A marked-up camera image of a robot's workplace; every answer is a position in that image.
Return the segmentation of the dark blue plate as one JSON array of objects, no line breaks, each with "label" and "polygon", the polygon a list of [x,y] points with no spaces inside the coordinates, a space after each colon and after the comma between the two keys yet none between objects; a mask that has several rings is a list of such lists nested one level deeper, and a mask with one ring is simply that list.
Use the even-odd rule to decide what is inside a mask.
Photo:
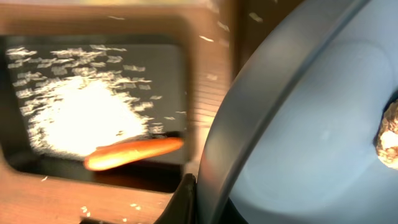
[{"label": "dark blue plate", "polygon": [[304,1],[240,70],[210,128],[199,223],[396,223],[376,134],[397,96],[397,0]]}]

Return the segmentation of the orange carrot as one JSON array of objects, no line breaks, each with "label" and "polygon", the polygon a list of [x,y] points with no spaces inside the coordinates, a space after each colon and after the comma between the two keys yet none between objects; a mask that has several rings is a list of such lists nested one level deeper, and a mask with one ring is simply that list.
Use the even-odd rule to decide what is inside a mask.
[{"label": "orange carrot", "polygon": [[83,165],[92,171],[103,171],[128,163],[160,156],[180,149],[181,138],[148,139],[101,146],[86,156]]}]

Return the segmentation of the brown food piece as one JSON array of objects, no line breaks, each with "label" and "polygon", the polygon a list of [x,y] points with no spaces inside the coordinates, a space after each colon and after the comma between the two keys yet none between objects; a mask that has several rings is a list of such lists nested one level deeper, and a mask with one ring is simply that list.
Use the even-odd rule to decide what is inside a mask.
[{"label": "brown food piece", "polygon": [[397,170],[397,101],[391,103],[383,114],[376,152],[385,166]]}]

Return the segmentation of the pile of white rice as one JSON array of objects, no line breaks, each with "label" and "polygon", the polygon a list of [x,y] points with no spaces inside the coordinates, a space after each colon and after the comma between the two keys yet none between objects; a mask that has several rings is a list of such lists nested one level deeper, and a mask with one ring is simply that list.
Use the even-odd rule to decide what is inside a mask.
[{"label": "pile of white rice", "polygon": [[98,147],[177,136],[185,68],[174,45],[15,45],[1,77],[1,146],[82,159]]}]

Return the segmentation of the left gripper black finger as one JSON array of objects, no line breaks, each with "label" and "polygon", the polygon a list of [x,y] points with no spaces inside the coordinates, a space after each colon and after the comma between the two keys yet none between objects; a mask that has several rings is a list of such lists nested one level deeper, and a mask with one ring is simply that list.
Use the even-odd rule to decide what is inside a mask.
[{"label": "left gripper black finger", "polygon": [[154,224],[196,224],[196,189],[195,176],[185,174]]}]

